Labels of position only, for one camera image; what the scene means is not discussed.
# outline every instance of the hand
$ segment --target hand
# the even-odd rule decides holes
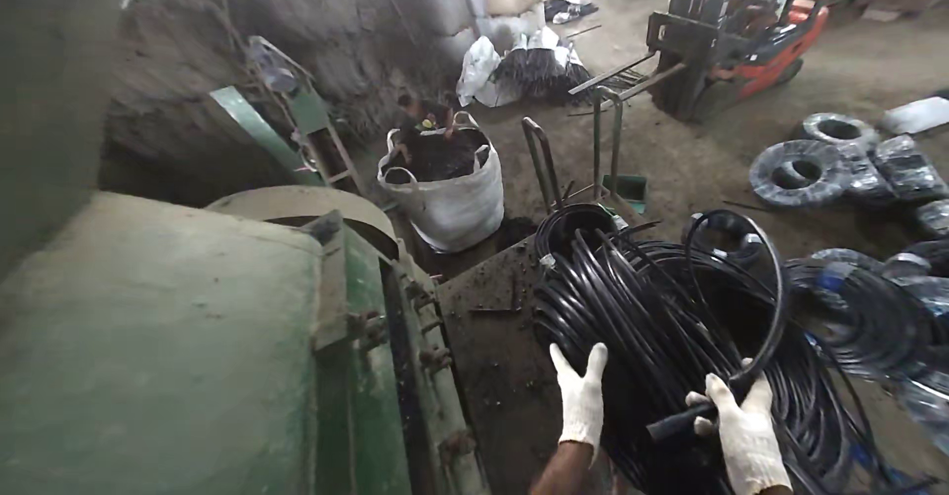
[[[392,151],[397,154],[401,154],[402,159],[405,160],[406,165],[409,165],[412,162],[412,156],[409,155],[409,148],[404,143],[399,143],[395,149],[392,149]]]
[[[751,358],[746,358],[742,365],[750,362]],[[691,407],[710,399],[718,408],[718,437],[735,495],[756,495],[781,487],[789,493],[790,478],[775,437],[772,390],[765,375],[754,381],[741,407],[728,386],[714,374],[705,378],[705,395],[689,392],[685,404]],[[695,418],[694,429],[698,435],[715,432],[712,422],[703,417]]]
[[[576,441],[593,446],[593,460],[600,448],[603,430],[603,368],[606,345],[597,343],[590,350],[587,372],[580,377],[563,357],[560,347],[551,344],[551,359],[557,369],[557,384],[563,398],[563,432],[560,442]]]

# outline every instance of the concrete wall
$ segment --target concrete wall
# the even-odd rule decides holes
[[[96,183],[122,0],[0,0],[0,276]]]

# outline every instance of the green machine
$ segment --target green machine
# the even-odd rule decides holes
[[[0,307],[0,493],[489,492],[433,283],[355,195],[94,193]]]

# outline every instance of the forklift mast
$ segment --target forklift mast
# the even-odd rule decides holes
[[[817,0],[806,8],[802,6],[810,11],[810,15],[803,22],[797,18],[799,14],[795,16],[798,22],[792,31],[781,32],[784,24],[779,21],[762,34],[749,37],[737,33],[732,23],[729,23],[740,13],[730,11],[732,1],[669,0],[668,13],[656,12],[649,17],[647,45],[650,52],[659,52],[656,74],[685,64],[680,73],[650,89],[653,102],[660,110],[680,120],[693,119],[696,102],[711,83],[710,72],[732,69],[758,54],[777,55],[777,51],[787,48],[789,44],[806,40],[808,34],[811,34],[808,41],[810,45],[819,32],[820,25],[815,26],[817,21],[826,17],[826,0]],[[789,0],[787,10],[791,9],[791,2]],[[792,58],[798,59],[798,55],[806,49],[804,47]],[[741,80],[749,78],[734,83],[733,100],[746,94],[745,91],[739,91]],[[774,83],[774,80],[765,82],[767,85]]]

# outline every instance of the concrete floor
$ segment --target concrete floor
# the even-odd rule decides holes
[[[581,59],[594,75],[646,52],[647,17],[664,9],[666,0],[594,0],[599,12],[568,25],[553,27],[561,36],[602,24],[574,39]],[[620,173],[649,180],[649,220],[663,220],[653,233],[679,237],[682,224],[695,211],[733,207],[729,200],[761,206],[748,184],[748,167],[767,146],[788,138],[811,113],[847,113],[870,123],[883,111],[929,96],[949,85],[944,53],[949,48],[949,8],[892,23],[861,20],[842,9],[805,56],[800,75],[785,86],[770,89],[703,125],[680,123],[656,110],[648,94],[631,99],[624,110]],[[648,73],[652,64],[642,67]],[[520,118],[531,116],[548,132],[562,187],[570,180],[577,189],[592,179],[590,116],[569,116],[587,108],[558,108],[522,101],[488,109],[470,108],[500,153],[504,171],[505,207],[509,217],[544,217]],[[609,130],[611,114],[604,130]],[[922,149],[944,174],[949,174],[949,130],[924,135]],[[611,141],[604,144],[608,168]],[[903,215],[874,214],[849,205],[821,209],[759,211],[751,215],[776,241],[785,258],[805,256],[825,247],[849,247],[885,258],[920,239]],[[949,457],[926,439],[922,430],[899,412],[899,405],[879,386],[858,383],[874,422],[884,454],[909,474],[928,473],[949,478]],[[949,493],[943,484],[932,493]]]

